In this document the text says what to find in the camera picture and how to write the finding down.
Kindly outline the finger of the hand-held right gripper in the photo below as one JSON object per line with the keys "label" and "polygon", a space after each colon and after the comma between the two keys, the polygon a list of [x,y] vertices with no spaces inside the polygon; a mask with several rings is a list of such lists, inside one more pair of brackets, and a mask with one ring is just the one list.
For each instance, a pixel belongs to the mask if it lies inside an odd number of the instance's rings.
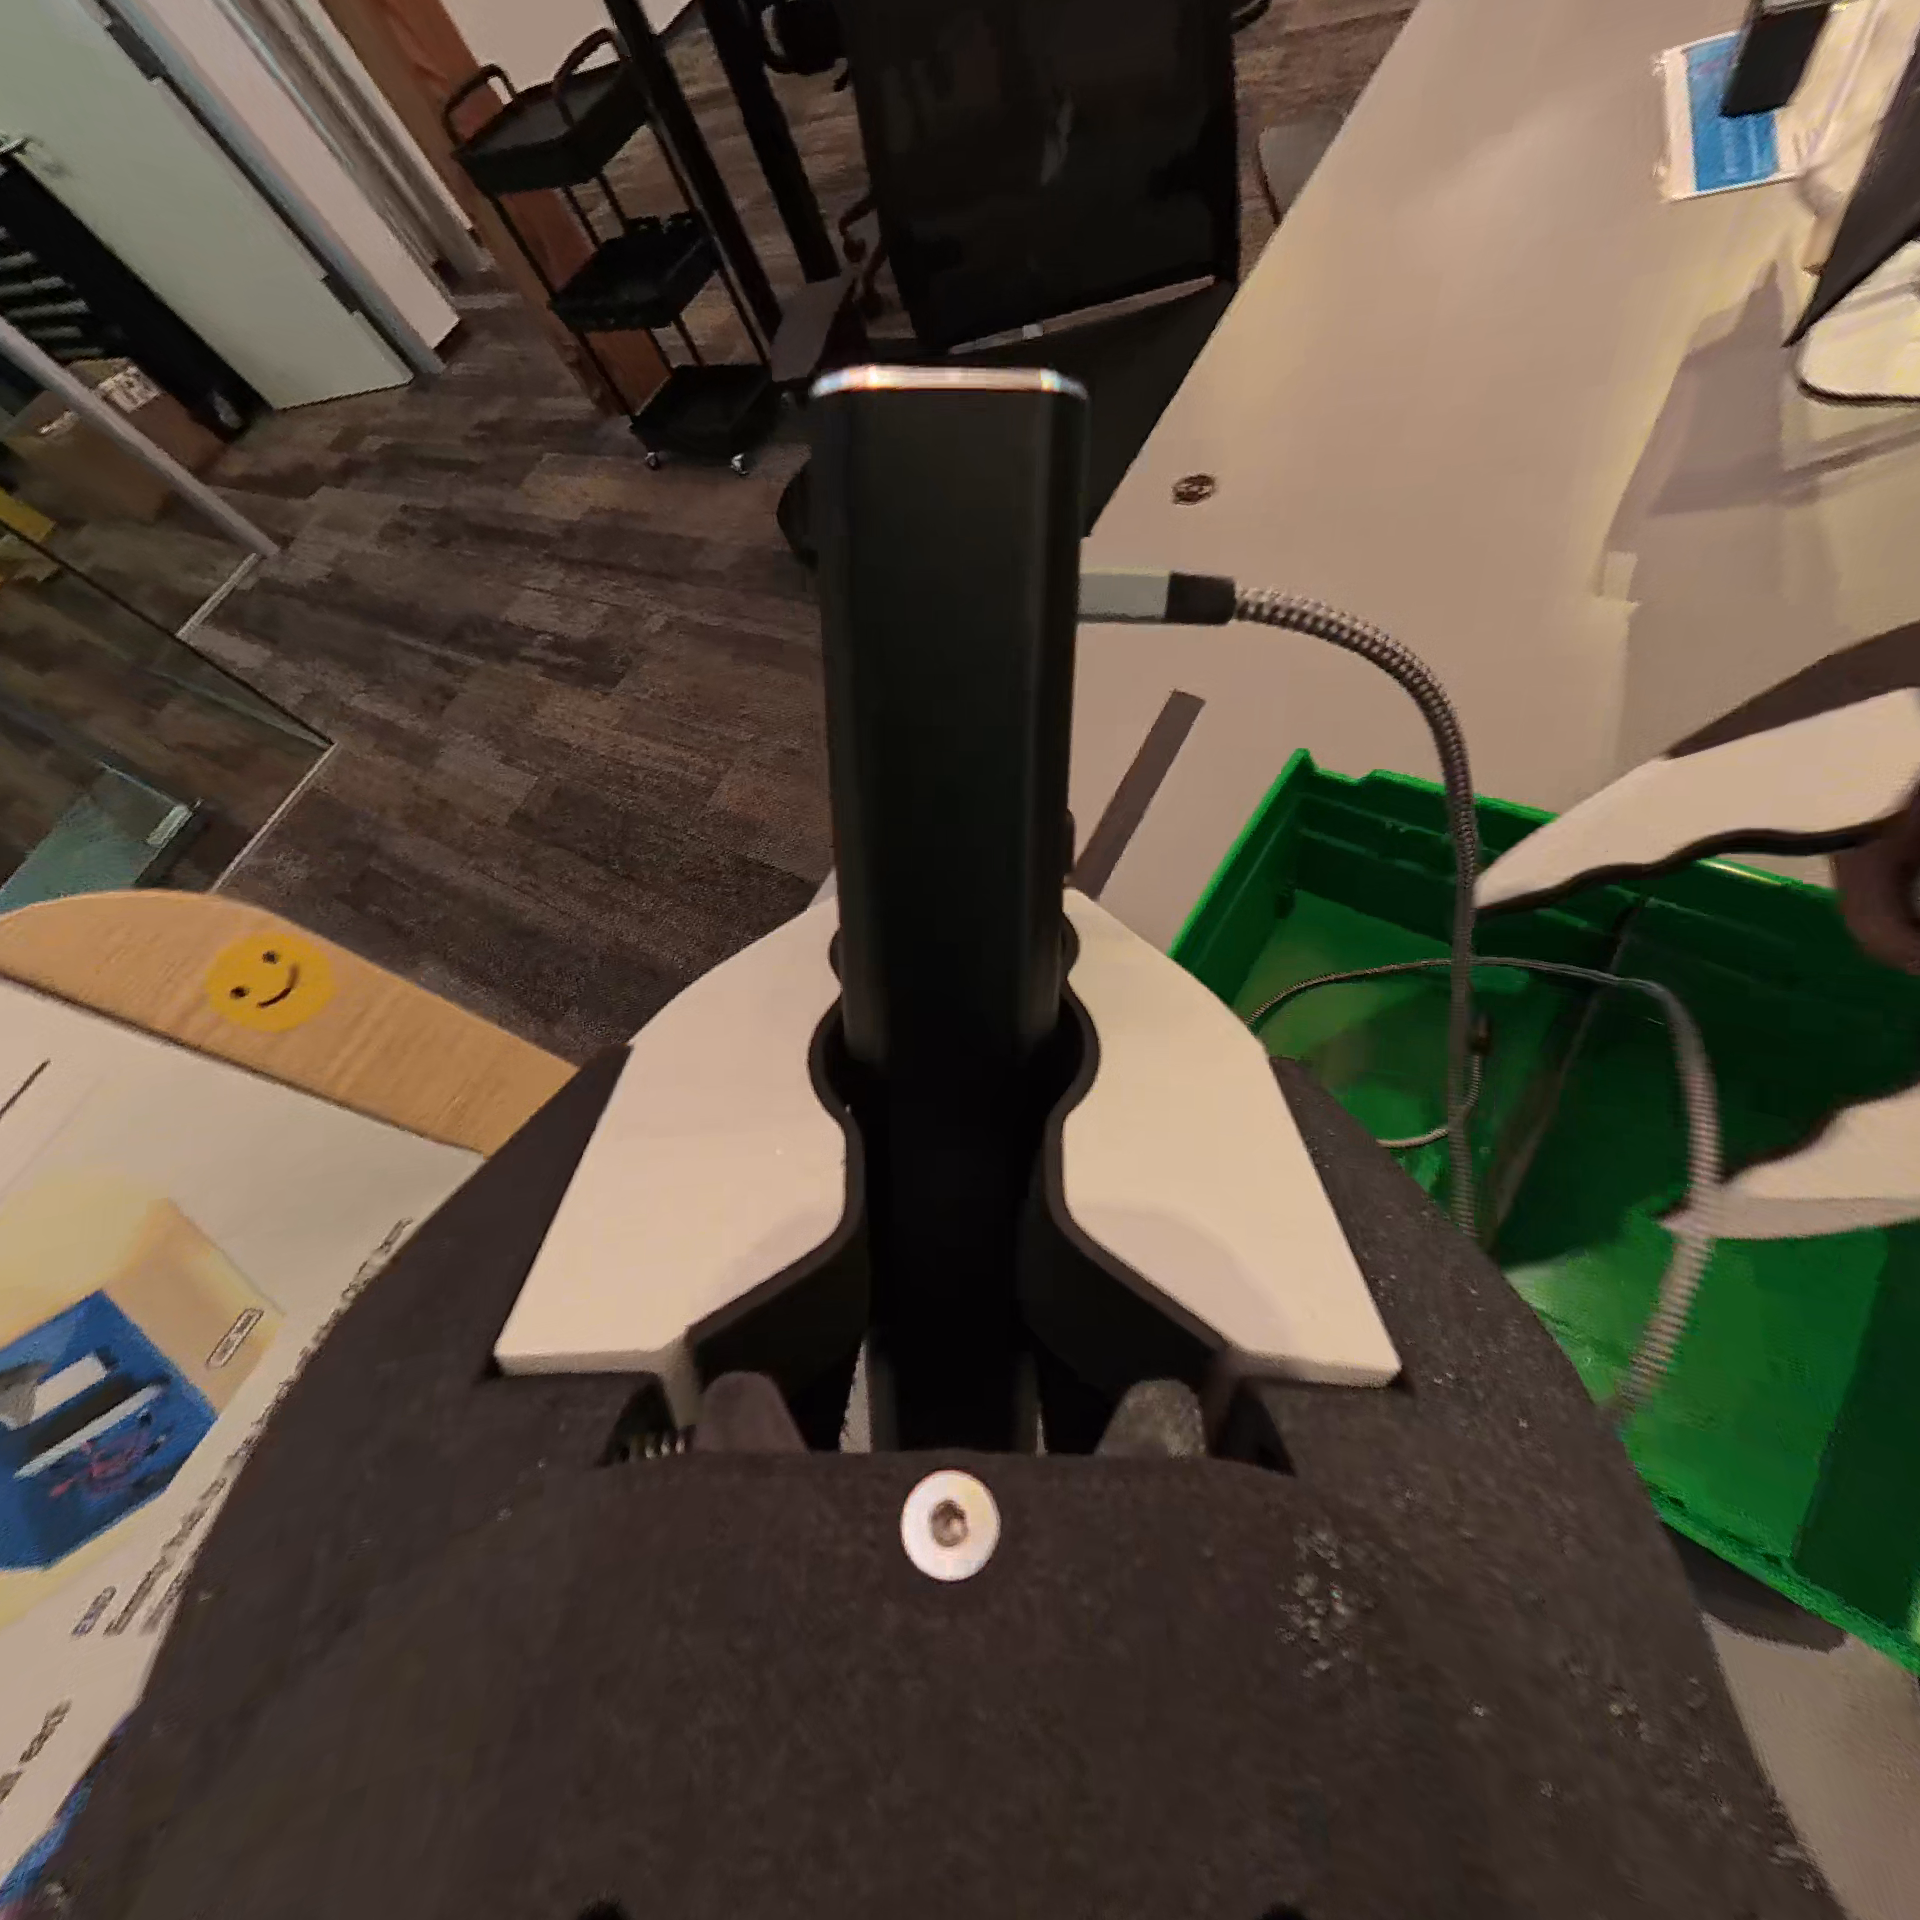
{"label": "finger of the hand-held right gripper", "polygon": [[1881,692],[1646,762],[1500,855],[1474,903],[1535,904],[1715,853],[1844,848],[1890,823],[1916,779],[1918,696]]}
{"label": "finger of the hand-held right gripper", "polygon": [[1730,1172],[1706,1202],[1663,1215],[1673,1234],[1725,1242],[1813,1239],[1918,1219],[1918,1104],[1863,1101],[1811,1141]]}

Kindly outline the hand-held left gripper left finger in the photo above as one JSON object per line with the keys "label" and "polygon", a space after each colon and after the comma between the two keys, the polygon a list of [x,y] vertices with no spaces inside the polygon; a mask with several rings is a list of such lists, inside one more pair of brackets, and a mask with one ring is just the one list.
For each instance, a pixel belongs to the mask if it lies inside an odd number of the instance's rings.
{"label": "hand-held left gripper left finger", "polygon": [[631,1037],[495,1334],[503,1375],[650,1375],[690,1426],[710,1382],[759,1374],[836,1450],[869,1318],[814,1075],[836,928],[826,885]]}

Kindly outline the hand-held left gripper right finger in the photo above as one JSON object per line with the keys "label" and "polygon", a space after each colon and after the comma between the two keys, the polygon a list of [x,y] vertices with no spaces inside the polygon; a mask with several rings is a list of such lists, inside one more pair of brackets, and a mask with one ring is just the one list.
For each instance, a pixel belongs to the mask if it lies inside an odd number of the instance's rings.
{"label": "hand-held left gripper right finger", "polygon": [[1402,1355],[1274,1061],[1094,898],[1063,893],[1069,1069],[1030,1195],[1030,1354],[1051,1454],[1173,1381],[1228,1421],[1243,1381],[1390,1387]]}

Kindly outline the black usb hub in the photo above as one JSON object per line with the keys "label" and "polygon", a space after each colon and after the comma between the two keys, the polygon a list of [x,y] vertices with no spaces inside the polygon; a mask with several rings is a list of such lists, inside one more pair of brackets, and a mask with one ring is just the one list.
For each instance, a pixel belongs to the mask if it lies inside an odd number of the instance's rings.
{"label": "black usb hub", "polygon": [[873,1416],[890,1446],[1009,1452],[1066,1003],[1089,398],[1033,368],[857,366],[807,423]]}

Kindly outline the green plastic bin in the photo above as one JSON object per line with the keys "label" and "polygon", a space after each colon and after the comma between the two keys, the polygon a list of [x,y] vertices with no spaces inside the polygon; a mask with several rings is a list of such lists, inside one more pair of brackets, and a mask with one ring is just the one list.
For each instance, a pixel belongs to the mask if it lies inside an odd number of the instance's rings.
{"label": "green plastic bin", "polygon": [[[1444,790],[1287,758],[1173,958],[1262,1044],[1306,1062],[1355,1122],[1450,1199],[1450,984],[1439,968],[1298,983],[1450,954]],[[1725,1165],[1799,1146],[1916,1067],[1916,980],[1870,964],[1815,886],[1701,861],[1500,915],[1474,935],[1481,1234],[1596,1400],[1673,1252],[1687,1114],[1644,991],[1509,966],[1530,958],[1659,980],[1695,1020]],[[1916,1671],[1918,1230],[1718,1242],[1671,1368],[1626,1428],[1661,1517]]]}

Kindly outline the black tape strip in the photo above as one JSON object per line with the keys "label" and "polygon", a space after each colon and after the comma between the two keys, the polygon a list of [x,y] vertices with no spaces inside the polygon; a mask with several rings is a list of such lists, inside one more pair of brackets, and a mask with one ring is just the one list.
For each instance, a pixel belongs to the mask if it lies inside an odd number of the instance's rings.
{"label": "black tape strip", "polygon": [[1103,893],[1204,706],[1199,694],[1182,687],[1165,696],[1075,855],[1069,885],[1079,893]]}

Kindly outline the yellow smiley sticker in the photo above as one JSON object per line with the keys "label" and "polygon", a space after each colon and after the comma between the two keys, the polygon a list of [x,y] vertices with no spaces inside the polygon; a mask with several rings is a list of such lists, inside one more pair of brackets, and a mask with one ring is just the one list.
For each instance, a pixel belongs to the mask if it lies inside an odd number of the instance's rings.
{"label": "yellow smiley sticker", "polygon": [[284,928],[228,941],[203,973],[211,1012],[259,1035],[310,1024],[330,1007],[333,991],[330,951]]}

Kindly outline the printed instruction sheet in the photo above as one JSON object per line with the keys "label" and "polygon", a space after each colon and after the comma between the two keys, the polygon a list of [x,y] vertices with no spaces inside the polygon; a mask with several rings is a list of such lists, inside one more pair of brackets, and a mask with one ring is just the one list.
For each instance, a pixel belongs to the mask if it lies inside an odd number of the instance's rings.
{"label": "printed instruction sheet", "polygon": [[4,1915],[149,1684],[267,1415],[478,1164],[4,984]]}

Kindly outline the blue paper sheet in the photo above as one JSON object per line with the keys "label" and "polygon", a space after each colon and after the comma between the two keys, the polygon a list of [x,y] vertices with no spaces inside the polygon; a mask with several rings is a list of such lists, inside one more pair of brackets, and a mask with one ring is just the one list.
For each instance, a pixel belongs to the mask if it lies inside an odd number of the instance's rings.
{"label": "blue paper sheet", "polygon": [[1667,203],[1701,202],[1799,179],[1813,162],[1825,119],[1811,104],[1729,115],[1740,32],[1661,51],[1653,76],[1661,91],[1663,157],[1657,184]]}

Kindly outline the glass partition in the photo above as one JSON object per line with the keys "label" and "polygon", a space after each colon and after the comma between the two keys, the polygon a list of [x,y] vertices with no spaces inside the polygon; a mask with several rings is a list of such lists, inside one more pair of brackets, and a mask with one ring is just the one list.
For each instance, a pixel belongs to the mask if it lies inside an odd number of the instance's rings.
{"label": "glass partition", "polygon": [[3,907],[217,886],[331,752],[211,652],[261,555],[22,476],[3,514]]}

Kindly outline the black rolling cart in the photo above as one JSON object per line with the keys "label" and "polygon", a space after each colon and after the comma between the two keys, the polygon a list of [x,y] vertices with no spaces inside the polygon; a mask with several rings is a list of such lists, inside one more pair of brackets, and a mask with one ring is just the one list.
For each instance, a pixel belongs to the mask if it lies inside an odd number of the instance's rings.
{"label": "black rolling cart", "polygon": [[617,196],[611,162],[636,135],[654,130],[644,85],[620,36],[611,28],[589,32],[533,86],[516,86],[501,64],[475,67],[443,99],[439,119],[453,159],[593,372],[613,382],[603,339],[634,333],[652,348],[660,344],[660,330],[678,339],[682,356],[666,356],[660,383],[626,411],[644,464],[658,471],[693,462],[750,476],[778,423],[778,383],[764,352],[721,364],[689,330],[689,311],[710,282],[726,285],[743,323],[750,314],[682,165],[667,159],[678,211],[636,212]]}

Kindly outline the black mesh office chair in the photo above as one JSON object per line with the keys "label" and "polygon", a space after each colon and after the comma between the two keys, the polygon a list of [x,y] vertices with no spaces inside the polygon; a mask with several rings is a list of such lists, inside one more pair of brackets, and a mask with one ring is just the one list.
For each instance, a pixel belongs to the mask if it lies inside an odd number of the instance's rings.
{"label": "black mesh office chair", "polygon": [[873,238],[794,298],[775,382],[1054,368],[1089,392],[1091,533],[1237,292],[1233,7],[834,11]]}

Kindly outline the white cabinet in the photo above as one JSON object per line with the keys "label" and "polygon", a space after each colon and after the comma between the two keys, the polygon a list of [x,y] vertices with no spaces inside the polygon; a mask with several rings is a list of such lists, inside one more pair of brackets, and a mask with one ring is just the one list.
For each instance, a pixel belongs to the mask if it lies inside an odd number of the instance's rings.
{"label": "white cabinet", "polygon": [[443,368],[447,202],[303,4],[3,4],[4,179],[284,413]]}

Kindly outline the black drawer unit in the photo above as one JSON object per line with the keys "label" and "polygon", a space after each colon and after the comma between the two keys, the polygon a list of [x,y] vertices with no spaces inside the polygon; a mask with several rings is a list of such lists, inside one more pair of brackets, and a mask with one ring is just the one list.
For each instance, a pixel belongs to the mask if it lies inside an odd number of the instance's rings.
{"label": "black drawer unit", "polygon": [[106,360],[117,333],[83,284],[89,230],[19,162],[3,157],[3,318],[65,368]]}

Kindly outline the brown wooden door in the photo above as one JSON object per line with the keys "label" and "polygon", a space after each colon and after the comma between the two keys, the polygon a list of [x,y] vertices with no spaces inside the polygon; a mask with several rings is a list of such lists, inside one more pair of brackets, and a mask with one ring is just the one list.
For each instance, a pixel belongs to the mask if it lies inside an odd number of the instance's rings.
{"label": "brown wooden door", "polygon": [[625,411],[625,392],[587,348],[555,318],[549,274],[564,282],[583,267],[593,243],[562,195],[518,195],[506,208],[473,188],[454,148],[465,133],[446,130],[446,99],[478,70],[473,53],[446,14],[431,3],[319,3],[373,85],[394,107],[406,135],[426,155],[466,216],[475,240],[501,277],[533,311],[543,342],[603,416]]}

